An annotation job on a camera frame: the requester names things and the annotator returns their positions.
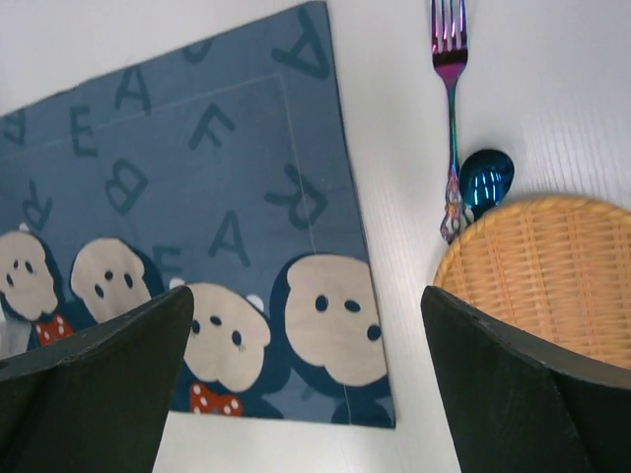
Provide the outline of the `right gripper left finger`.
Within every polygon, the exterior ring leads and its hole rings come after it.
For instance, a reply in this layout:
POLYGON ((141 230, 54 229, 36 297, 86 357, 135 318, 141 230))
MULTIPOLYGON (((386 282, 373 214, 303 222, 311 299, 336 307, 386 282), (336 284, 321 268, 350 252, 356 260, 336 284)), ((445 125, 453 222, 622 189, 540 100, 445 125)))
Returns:
POLYGON ((178 287, 2 360, 2 471, 152 471, 192 316, 178 287))

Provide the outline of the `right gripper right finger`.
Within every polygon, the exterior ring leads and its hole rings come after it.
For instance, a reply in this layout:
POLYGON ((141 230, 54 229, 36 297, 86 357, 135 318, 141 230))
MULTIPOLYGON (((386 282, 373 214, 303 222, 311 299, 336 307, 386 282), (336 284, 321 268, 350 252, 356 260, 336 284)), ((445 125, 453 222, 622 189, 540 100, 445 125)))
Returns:
POLYGON ((420 308, 461 471, 629 471, 629 370, 435 286, 420 308))

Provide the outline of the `blue bear placemat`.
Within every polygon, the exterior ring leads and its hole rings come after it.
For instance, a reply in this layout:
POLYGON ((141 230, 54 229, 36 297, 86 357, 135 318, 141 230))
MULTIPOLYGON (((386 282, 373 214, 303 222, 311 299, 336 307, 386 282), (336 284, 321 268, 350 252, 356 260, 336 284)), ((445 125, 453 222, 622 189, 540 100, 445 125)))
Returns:
POLYGON ((187 286, 172 407, 395 425, 325 3, 1 120, 1 317, 48 346, 187 286))

